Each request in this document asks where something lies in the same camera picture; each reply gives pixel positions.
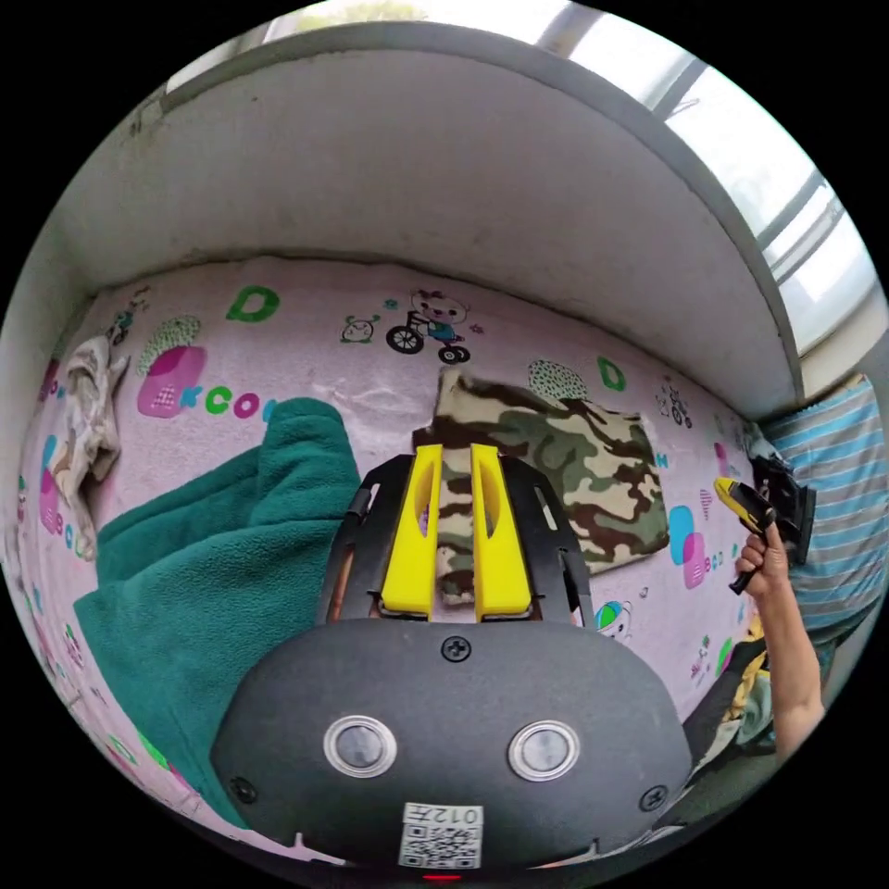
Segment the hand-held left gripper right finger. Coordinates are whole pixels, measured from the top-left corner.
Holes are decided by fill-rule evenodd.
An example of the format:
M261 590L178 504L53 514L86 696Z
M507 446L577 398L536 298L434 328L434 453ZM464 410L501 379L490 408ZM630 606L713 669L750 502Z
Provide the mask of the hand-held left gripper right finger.
M518 526L497 449L470 447L474 606L477 620L522 619L531 608Z

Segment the person's right hand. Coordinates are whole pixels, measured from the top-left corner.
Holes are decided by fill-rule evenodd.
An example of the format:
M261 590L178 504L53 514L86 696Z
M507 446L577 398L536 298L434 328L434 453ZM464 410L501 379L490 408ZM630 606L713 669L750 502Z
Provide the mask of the person's right hand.
M778 525L750 534L735 563L738 575L748 575L745 591L759 606L792 592L789 562Z

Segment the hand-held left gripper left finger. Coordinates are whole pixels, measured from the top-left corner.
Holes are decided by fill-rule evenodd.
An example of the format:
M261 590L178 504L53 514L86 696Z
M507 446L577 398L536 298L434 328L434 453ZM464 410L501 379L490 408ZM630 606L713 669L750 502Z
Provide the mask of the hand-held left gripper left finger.
M438 515L443 447L417 448L397 514L393 547L381 590L381 610L412 619L432 617L436 591Z

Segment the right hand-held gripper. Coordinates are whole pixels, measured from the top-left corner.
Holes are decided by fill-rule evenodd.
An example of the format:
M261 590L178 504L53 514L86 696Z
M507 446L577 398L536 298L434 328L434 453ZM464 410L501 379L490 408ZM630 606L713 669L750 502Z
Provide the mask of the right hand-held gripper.
M792 469L777 455L753 457L751 464L754 488L775 511L790 563L805 564L814 526L817 492L799 483ZM744 484L728 477L718 477L713 487L720 502L749 530L750 517Z

